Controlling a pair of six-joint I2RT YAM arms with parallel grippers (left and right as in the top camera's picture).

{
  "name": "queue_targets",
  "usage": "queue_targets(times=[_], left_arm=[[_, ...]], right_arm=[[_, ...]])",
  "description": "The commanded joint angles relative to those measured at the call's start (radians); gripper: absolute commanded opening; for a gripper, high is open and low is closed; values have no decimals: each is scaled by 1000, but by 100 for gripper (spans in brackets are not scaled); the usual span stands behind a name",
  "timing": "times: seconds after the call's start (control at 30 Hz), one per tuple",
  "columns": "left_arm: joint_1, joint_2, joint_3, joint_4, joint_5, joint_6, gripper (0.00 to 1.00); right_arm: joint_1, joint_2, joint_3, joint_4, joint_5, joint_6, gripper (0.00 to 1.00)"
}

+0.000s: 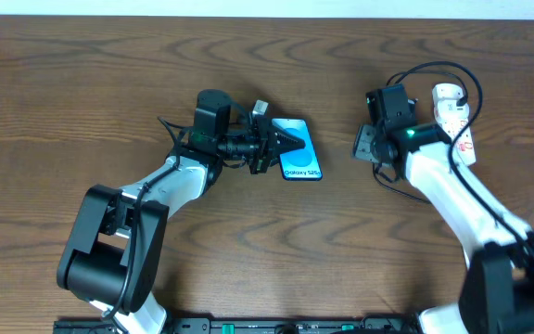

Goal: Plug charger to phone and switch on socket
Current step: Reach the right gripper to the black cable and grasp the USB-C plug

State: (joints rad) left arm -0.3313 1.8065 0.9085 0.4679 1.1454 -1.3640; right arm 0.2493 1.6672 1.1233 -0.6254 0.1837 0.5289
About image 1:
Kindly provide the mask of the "blue Galaxy smartphone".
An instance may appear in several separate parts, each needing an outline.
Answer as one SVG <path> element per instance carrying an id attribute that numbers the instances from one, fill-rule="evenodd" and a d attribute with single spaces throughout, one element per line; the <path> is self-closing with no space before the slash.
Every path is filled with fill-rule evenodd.
<path id="1" fill-rule="evenodd" d="M 287 181 L 320 181 L 321 167 L 312 143 L 309 127 L 301 119 L 273 119 L 273 125 L 290 135 L 302 139 L 305 147 L 280 155 L 282 176 Z"/>

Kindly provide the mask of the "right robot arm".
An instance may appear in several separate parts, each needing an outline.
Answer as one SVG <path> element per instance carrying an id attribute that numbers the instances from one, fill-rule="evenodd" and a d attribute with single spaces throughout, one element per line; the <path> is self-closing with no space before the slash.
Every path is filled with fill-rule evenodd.
<path id="1" fill-rule="evenodd" d="M 469 169 L 476 158 L 465 90 L 439 83 L 432 97 L 435 120 L 421 124 L 403 85 L 367 93 L 371 121 L 360 128 L 352 152 L 370 161 L 374 173 L 391 168 L 419 190 L 462 245 L 467 272 L 459 300 L 421 312 L 419 329 L 534 331 L 534 231 Z"/>

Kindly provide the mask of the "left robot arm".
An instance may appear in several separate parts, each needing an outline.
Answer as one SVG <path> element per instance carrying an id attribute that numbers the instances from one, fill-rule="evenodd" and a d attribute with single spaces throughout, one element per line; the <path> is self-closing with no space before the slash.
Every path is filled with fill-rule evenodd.
<path id="1" fill-rule="evenodd" d="M 57 269 L 57 284 L 101 312 L 115 333 L 160 333 L 168 319 L 152 289 L 169 218 L 215 184 L 223 168 L 265 173 L 306 140 L 273 124 L 266 103 L 241 109 L 224 91 L 197 95 L 194 122 L 164 122 L 173 147 L 164 163 L 120 188 L 95 185 L 83 197 Z"/>

